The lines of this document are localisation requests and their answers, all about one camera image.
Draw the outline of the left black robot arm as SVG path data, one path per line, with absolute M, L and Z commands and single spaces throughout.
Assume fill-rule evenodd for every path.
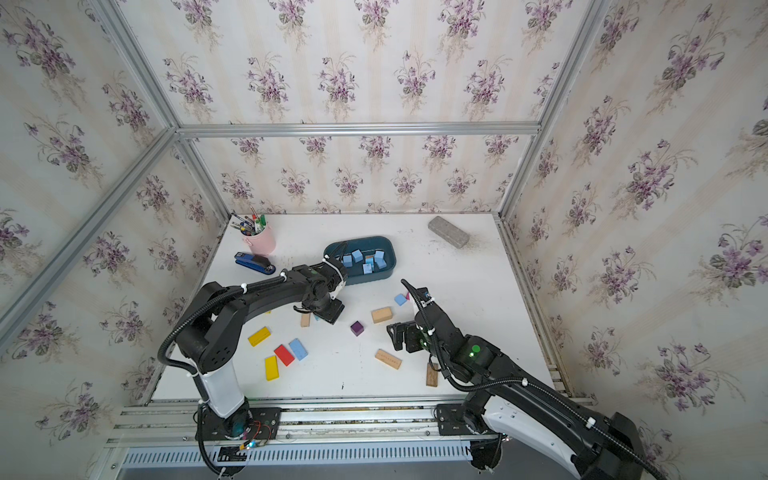
M 284 306 L 334 324 L 344 310 L 339 294 L 347 280 L 343 263 L 326 254 L 316 264 L 284 269 L 258 282 L 231 286 L 208 282 L 160 343 L 156 358 L 186 372 L 217 418 L 233 419 L 247 403 L 233 364 L 244 326 Z

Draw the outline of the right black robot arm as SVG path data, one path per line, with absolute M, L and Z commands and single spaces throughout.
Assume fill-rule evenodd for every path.
M 628 417 L 600 414 L 557 392 L 491 342 L 463 334 L 427 288 L 402 284 L 414 318 L 392 342 L 428 352 L 429 367 L 465 393 L 461 422 L 471 433 L 516 440 L 575 479 L 664 478 Z

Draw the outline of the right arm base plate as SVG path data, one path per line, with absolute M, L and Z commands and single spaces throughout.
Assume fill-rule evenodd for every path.
M 507 438 L 508 434 L 490 425 L 491 411 L 480 410 L 461 403 L 438 404 L 434 409 L 440 436 L 493 435 Z

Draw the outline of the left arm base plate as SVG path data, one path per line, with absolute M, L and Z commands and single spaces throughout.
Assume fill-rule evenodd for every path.
M 266 441 L 276 438 L 283 410 L 279 407 L 246 408 L 241 406 L 232 416 L 222 418 L 201 404 L 195 414 L 195 439 L 203 442 L 240 440 Z

